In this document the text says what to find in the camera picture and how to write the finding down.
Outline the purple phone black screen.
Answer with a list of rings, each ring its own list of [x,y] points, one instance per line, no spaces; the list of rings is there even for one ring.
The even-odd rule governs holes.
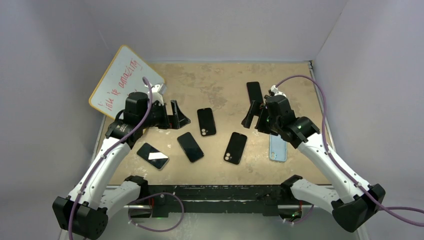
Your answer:
[[[249,97],[249,103],[257,102],[260,104],[264,103],[261,86],[258,81],[252,81],[246,83],[248,97]]]

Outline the black phone case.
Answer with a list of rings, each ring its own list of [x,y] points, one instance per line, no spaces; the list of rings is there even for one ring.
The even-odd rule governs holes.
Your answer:
[[[213,111],[210,107],[198,109],[197,118],[202,137],[213,136],[217,133]]]
[[[226,147],[223,160],[233,165],[241,162],[248,137],[244,134],[233,132]]]

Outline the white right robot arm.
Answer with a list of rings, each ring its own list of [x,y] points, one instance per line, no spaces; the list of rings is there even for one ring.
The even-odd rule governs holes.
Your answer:
[[[324,134],[306,116],[297,117],[285,95],[267,96],[265,102],[253,100],[241,124],[264,134],[280,137],[305,155],[330,181],[333,189],[313,184],[293,175],[282,183],[280,196],[288,204],[306,201],[331,213],[340,227],[355,232],[379,210],[386,191],[356,174],[324,140]]]

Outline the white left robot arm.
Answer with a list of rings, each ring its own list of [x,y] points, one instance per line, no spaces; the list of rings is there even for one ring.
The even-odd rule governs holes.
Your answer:
[[[128,176],[112,192],[106,193],[109,181],[120,163],[129,154],[145,129],[179,129],[178,105],[171,103],[167,114],[163,95],[158,90],[132,92],[114,121],[108,126],[101,148],[88,170],[66,197],[57,197],[52,209],[59,227],[69,239],[80,236],[96,240],[105,231],[109,220],[125,205],[150,204],[157,209],[161,203],[181,200],[174,193],[152,192],[142,176]]]

